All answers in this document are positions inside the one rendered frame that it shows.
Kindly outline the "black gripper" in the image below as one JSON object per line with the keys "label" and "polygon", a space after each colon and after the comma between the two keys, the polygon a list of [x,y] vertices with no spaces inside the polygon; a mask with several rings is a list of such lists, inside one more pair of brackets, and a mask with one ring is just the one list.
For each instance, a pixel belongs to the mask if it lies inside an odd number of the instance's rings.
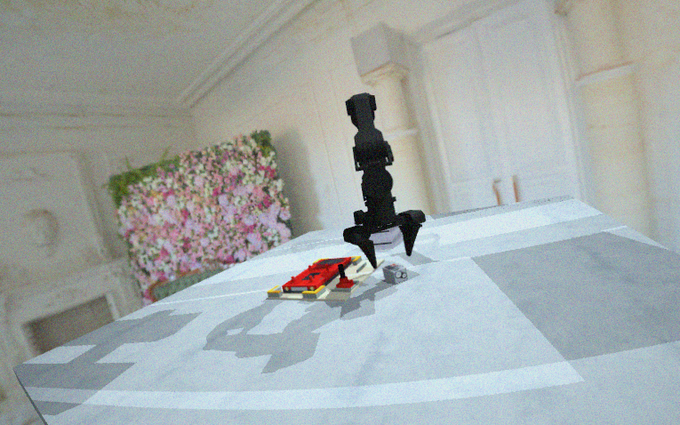
{"label": "black gripper", "polygon": [[421,223],[426,222],[424,212],[422,210],[408,210],[396,215],[394,206],[396,197],[392,196],[392,192],[382,198],[367,197],[366,201],[364,204],[368,206],[372,225],[368,227],[357,225],[344,229],[344,242],[358,245],[372,267],[377,269],[374,244],[369,238],[371,234],[398,226],[403,233],[406,256],[411,256],[416,236],[422,227]]}

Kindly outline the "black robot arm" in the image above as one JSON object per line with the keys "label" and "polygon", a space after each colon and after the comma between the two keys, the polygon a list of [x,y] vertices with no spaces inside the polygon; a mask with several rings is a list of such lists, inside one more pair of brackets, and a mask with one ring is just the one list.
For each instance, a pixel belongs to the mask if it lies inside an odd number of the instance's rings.
{"label": "black robot arm", "polygon": [[[346,107],[348,116],[351,116],[352,123],[358,129],[354,137],[356,146],[353,147],[353,154],[356,172],[364,170],[361,183],[363,198],[364,201],[365,197],[382,198],[391,192],[394,185],[391,173],[386,170],[387,165],[393,164],[394,158],[381,131],[374,127],[374,110],[377,108],[375,96],[363,92],[350,98],[346,100]],[[367,212],[355,211],[354,220],[356,225],[372,225],[369,209]]]}

